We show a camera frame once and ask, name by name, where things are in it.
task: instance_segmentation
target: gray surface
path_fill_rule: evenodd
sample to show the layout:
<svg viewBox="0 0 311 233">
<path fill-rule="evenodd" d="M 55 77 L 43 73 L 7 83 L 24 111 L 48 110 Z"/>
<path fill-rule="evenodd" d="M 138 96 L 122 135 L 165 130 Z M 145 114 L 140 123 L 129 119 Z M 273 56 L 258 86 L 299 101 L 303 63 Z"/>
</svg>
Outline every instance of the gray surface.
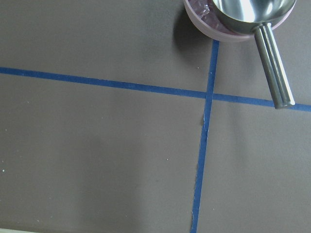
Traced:
<svg viewBox="0 0 311 233">
<path fill-rule="evenodd" d="M 212 112 L 198 233 L 310 232 L 311 113 L 220 101 Z"/>
<path fill-rule="evenodd" d="M 182 1 L 0 1 L 2 67 L 205 91 L 211 39 Z"/>
<path fill-rule="evenodd" d="M 205 91 L 211 40 L 181 1 L 0 3 L 0 67 Z M 310 10 L 298 1 L 275 31 L 305 104 Z M 254 41 L 220 44 L 215 89 L 271 98 Z M 0 228 L 189 232 L 203 108 L 0 75 Z M 198 232 L 309 232 L 310 125 L 310 113 L 215 101 Z"/>
<path fill-rule="evenodd" d="M 189 232 L 204 100 L 0 82 L 0 228 Z"/>
<path fill-rule="evenodd" d="M 274 30 L 297 103 L 311 104 L 311 5 L 297 1 L 286 21 Z M 215 92 L 271 100 L 255 40 L 221 43 Z"/>
</svg>

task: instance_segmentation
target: stainless steel scoop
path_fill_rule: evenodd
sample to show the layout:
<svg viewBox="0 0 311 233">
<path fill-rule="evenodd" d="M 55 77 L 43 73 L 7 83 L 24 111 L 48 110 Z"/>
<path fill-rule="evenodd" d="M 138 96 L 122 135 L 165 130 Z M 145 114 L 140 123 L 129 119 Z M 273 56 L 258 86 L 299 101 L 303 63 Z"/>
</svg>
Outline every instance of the stainless steel scoop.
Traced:
<svg viewBox="0 0 311 233">
<path fill-rule="evenodd" d="M 276 109 L 295 105 L 272 27 L 294 7 L 296 0 L 213 0 L 217 17 L 230 30 L 254 34 Z"/>
</svg>

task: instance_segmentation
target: metal handle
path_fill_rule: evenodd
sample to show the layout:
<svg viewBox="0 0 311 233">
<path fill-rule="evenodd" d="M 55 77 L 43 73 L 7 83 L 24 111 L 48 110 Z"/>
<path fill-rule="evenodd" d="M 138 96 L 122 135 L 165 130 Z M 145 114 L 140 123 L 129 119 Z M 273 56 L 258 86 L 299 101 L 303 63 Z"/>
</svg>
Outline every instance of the metal handle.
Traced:
<svg viewBox="0 0 311 233">
<path fill-rule="evenodd" d="M 256 27 L 254 35 L 275 108 L 287 108 L 295 105 L 271 23 Z"/>
</svg>

